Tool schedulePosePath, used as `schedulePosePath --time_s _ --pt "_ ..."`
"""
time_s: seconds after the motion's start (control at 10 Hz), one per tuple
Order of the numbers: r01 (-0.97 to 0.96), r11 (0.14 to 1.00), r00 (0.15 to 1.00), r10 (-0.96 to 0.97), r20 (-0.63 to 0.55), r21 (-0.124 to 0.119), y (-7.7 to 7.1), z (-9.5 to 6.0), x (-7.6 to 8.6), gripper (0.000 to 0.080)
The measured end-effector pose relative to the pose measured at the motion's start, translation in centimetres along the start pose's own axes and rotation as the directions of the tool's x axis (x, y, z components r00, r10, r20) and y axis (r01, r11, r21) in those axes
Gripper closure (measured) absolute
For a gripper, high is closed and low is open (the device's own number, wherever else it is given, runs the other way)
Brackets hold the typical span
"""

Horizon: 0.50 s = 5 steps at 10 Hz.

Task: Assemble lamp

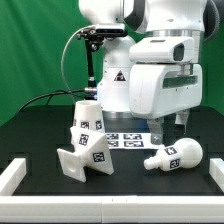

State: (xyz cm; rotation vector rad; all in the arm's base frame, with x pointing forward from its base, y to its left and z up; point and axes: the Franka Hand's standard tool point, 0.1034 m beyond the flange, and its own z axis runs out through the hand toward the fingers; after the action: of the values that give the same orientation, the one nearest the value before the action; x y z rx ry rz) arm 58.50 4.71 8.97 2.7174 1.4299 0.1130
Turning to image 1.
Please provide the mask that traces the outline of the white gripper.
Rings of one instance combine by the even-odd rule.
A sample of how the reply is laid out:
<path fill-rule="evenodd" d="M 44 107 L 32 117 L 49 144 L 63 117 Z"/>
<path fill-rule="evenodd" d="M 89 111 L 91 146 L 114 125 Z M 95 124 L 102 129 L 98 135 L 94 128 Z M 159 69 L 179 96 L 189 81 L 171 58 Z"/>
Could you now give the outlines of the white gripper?
<path fill-rule="evenodd" d="M 136 64 L 129 81 L 129 105 L 134 117 L 147 121 L 151 143 L 163 142 L 163 120 L 176 113 L 175 124 L 186 126 L 189 113 L 202 99 L 202 68 L 193 65 L 193 74 L 184 76 L 180 65 Z"/>

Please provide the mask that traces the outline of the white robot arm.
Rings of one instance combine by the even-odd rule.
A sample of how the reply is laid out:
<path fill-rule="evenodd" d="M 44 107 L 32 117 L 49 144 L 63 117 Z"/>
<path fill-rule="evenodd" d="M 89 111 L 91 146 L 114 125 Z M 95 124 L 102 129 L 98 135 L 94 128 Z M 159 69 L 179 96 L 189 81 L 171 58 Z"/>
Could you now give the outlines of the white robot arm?
<path fill-rule="evenodd" d="M 224 0 L 79 0 L 79 10 L 104 41 L 103 111 L 145 119 L 154 144 L 167 115 L 184 132 L 202 99 L 201 42 L 216 35 Z"/>

